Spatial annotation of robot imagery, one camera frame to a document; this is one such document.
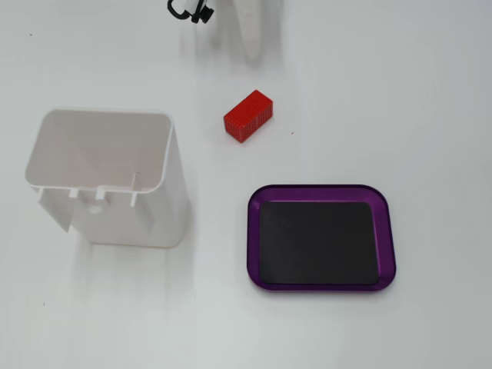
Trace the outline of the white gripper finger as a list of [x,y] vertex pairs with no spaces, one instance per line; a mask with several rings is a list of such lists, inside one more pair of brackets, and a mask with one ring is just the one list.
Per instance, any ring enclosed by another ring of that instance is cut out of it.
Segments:
[[246,55],[252,62],[259,62],[263,53],[262,18],[264,9],[262,1],[234,0],[233,4]]

